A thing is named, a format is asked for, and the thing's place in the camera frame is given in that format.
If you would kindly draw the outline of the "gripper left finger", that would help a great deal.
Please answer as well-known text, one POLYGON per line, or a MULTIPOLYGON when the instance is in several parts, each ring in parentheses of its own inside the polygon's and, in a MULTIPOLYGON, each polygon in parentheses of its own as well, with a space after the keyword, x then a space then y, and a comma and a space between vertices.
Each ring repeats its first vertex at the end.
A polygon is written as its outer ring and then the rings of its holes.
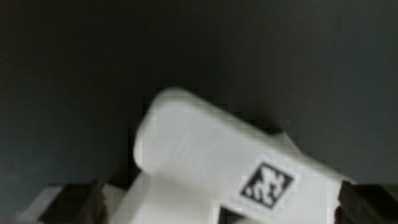
POLYGON ((51 184, 16 217, 16 224, 110 224, 126 190, 97 181, 51 184))

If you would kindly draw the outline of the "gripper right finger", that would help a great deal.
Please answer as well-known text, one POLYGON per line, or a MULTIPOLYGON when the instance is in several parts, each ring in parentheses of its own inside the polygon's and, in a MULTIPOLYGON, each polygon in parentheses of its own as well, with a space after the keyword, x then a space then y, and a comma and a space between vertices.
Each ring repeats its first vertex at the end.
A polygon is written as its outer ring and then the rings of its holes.
POLYGON ((398 184, 341 182, 334 224, 398 224, 398 184))

